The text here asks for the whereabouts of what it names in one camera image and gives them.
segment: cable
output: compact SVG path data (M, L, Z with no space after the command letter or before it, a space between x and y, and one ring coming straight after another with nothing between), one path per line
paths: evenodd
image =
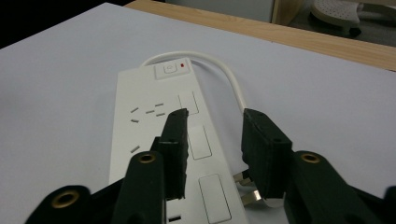
M238 102L239 109L241 110L242 114L244 113L245 108L247 108L247 104L245 102L244 96L242 94L241 88L239 87L238 81L235 78L235 75L233 74L233 71L222 61L214 58L211 55L204 54L201 52L196 52L196 51L173 51L173 52L168 52L164 54L159 54L154 57L151 57L147 60L145 60L141 66L147 66L150 64L154 63L160 63L166 60L174 60L177 58L183 58L183 57L189 57L192 60L193 59L200 59L207 61L209 63L213 63L215 66L217 66L221 71L224 72L226 77L231 83L231 86L233 88L233 93L235 95L236 101Z

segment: power outlet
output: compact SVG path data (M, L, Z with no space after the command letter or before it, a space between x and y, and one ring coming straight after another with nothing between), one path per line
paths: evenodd
M187 58L119 73L110 183L125 176L131 157L149 150L168 114L180 108L189 110L186 198L167 202L168 223L248 223Z

